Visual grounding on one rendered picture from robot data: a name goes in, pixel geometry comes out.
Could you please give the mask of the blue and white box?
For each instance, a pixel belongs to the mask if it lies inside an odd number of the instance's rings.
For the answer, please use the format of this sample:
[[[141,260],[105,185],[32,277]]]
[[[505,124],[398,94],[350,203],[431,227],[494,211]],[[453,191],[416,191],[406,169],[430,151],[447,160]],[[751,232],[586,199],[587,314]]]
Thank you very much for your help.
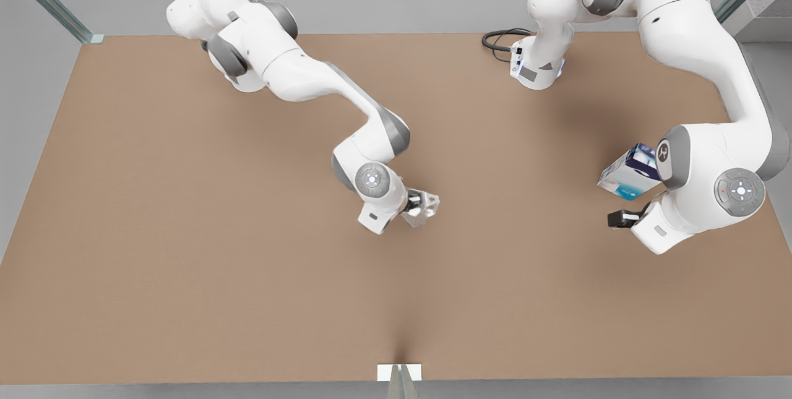
[[[598,181],[598,187],[626,200],[636,199],[659,184],[655,149],[643,143],[637,143],[603,170]]]

